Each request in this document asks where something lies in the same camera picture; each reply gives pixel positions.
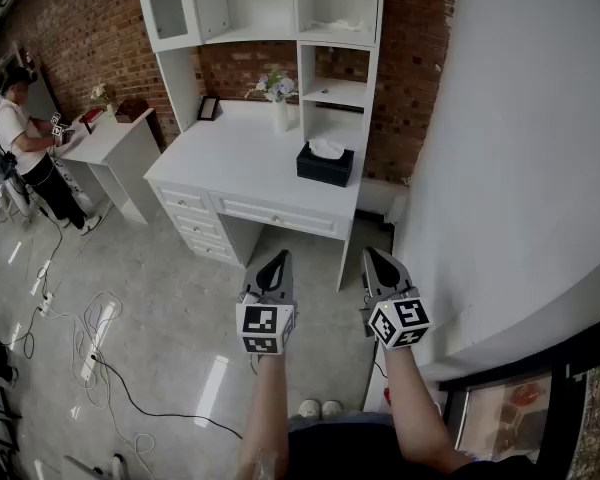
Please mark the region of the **small vase with white flowers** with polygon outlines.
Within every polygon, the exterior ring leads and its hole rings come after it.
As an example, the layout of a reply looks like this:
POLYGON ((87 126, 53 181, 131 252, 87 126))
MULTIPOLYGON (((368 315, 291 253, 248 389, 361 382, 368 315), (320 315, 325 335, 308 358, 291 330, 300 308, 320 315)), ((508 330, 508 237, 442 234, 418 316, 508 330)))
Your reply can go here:
POLYGON ((91 99, 100 103, 104 103, 108 114, 110 116, 115 115, 112 92, 106 83, 100 82, 92 88, 91 99))

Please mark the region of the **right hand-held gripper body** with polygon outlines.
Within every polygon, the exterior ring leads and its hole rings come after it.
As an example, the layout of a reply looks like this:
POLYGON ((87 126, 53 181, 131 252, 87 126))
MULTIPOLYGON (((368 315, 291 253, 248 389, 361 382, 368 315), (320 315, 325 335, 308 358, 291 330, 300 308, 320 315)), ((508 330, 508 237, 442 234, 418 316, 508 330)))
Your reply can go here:
POLYGON ((426 303, 416 288, 372 297, 365 307, 365 331, 386 350, 411 347, 430 327, 426 303))

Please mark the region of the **white cloth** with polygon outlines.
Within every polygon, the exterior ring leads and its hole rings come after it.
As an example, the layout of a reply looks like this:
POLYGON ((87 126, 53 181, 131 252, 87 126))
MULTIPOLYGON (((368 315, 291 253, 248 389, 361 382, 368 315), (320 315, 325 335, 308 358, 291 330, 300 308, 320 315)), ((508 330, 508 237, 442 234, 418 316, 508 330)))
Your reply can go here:
POLYGON ((338 19, 326 23, 325 27, 330 30, 352 33, 368 33, 370 31, 369 25, 363 20, 338 19))
POLYGON ((344 146, 327 139, 311 139, 308 141, 308 145, 314 156, 326 160, 338 160, 345 152, 344 146))

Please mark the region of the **white tall vase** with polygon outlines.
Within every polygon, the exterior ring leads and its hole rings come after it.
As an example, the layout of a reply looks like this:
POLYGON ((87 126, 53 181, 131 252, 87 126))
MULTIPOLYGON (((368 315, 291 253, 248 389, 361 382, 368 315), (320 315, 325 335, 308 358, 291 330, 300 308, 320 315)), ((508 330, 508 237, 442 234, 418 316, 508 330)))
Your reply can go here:
POLYGON ((280 101, 274 101, 272 103, 272 118, 274 130, 276 133, 281 134, 288 130, 289 115, 287 101, 285 99, 281 99, 280 101))

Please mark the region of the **black leather tissue box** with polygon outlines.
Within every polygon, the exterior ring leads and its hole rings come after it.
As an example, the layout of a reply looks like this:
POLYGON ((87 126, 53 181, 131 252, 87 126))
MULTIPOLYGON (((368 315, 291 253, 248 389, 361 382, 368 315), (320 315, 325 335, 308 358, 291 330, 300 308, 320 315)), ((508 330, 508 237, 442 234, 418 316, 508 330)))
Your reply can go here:
POLYGON ((353 169, 354 152, 345 149, 337 159, 323 158, 311 151, 306 142, 296 157, 297 176, 346 187, 353 169))

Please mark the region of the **white desk with drawers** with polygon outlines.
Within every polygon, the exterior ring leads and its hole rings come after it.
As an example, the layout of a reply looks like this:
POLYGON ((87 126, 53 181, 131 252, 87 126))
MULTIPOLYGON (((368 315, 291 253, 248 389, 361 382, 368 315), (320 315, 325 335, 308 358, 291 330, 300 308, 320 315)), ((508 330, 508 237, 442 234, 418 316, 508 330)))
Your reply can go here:
POLYGON ((153 163, 145 178, 176 230, 195 254, 244 268, 264 226, 349 244, 366 145, 357 117, 329 112, 325 132, 353 151, 346 186, 302 178, 299 112, 277 134, 264 103, 223 101, 212 121, 198 121, 153 163))

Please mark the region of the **pale blue flower bouquet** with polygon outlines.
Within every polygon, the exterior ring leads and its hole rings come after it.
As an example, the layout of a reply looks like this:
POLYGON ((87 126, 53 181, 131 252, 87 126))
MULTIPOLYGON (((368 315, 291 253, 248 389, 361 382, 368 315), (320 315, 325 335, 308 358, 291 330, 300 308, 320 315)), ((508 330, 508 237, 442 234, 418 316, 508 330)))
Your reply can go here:
POLYGON ((274 69, 262 76, 256 85, 249 89, 246 98, 252 94, 259 94, 267 101, 280 103, 298 95, 296 82, 288 76, 286 71, 274 69))

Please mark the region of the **person's left forearm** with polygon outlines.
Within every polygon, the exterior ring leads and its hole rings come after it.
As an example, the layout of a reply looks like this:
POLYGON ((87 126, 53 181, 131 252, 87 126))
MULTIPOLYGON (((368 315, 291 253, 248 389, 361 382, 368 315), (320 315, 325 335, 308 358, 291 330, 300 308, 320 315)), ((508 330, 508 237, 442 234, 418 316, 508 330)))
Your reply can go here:
POLYGON ((259 362, 235 480, 252 480, 262 456, 274 460, 275 479, 286 475, 289 438, 284 355, 264 355, 259 362))

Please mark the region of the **white shelf hutch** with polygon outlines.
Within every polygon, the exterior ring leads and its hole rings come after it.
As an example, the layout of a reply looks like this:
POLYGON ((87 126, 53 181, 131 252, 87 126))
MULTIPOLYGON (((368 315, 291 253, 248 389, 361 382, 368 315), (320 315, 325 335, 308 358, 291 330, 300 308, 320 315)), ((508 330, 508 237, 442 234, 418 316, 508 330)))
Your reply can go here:
POLYGON ((357 117, 351 127, 367 144, 373 108, 383 0, 140 0, 153 52, 180 131, 197 120, 200 83, 192 48, 293 41, 299 118, 307 140, 329 137, 329 112, 357 117), (363 20, 368 33, 330 30, 328 22, 363 20), (320 91, 328 88, 328 94, 320 91))

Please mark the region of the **white cloth on shelf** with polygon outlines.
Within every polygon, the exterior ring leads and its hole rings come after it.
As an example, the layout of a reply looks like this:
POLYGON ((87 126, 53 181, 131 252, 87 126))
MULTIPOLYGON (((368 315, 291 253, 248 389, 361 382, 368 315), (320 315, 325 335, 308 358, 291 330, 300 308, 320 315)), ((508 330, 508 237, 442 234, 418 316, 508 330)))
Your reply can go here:
POLYGON ((330 30, 352 33, 368 33, 370 31, 369 25, 363 20, 338 19, 326 23, 325 27, 330 30))

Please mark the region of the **person's right forearm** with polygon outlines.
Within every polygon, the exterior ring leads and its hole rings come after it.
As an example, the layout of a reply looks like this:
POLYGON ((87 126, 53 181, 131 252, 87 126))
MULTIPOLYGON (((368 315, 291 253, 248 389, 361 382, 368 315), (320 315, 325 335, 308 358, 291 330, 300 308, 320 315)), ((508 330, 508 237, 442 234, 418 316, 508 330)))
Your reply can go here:
POLYGON ((471 460, 457 451, 410 348, 384 350, 391 411, 403 457, 443 474, 471 460))

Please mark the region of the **person's black shirt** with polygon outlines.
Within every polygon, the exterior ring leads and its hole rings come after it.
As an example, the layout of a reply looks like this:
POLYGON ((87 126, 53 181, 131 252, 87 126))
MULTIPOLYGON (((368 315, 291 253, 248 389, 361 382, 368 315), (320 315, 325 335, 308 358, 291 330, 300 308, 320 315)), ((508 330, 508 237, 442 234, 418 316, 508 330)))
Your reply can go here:
POLYGON ((284 480, 540 480, 525 456, 471 461, 451 474, 403 458, 394 427, 320 424, 289 432, 284 480))

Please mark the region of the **small white side table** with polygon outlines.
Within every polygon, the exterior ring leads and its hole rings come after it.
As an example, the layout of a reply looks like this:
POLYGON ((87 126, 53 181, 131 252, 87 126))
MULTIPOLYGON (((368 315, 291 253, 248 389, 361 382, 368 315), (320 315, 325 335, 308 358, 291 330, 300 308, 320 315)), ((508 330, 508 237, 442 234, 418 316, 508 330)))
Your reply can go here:
POLYGON ((145 110, 135 121, 120 123, 108 113, 89 126, 75 121, 69 144, 56 150, 78 189, 78 201, 91 211, 108 198, 128 220, 148 224, 159 202, 144 175, 160 156, 145 110))

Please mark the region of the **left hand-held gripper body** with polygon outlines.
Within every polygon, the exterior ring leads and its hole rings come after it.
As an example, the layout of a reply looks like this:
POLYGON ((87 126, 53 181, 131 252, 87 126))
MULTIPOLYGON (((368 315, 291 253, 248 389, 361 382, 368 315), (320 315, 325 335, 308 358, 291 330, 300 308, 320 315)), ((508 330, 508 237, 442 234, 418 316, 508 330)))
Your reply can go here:
POLYGON ((258 295, 242 292, 236 303, 236 333, 244 351, 281 355, 298 319, 293 291, 258 295))

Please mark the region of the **person's blue jeans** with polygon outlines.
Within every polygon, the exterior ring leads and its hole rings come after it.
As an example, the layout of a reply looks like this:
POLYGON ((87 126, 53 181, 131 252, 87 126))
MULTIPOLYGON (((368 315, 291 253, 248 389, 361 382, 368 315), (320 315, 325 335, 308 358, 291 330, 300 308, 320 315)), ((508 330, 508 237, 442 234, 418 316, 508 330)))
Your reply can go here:
POLYGON ((393 427, 390 413, 344 411, 331 416, 308 416, 299 414, 288 420, 288 431, 294 432, 320 424, 372 424, 393 427))

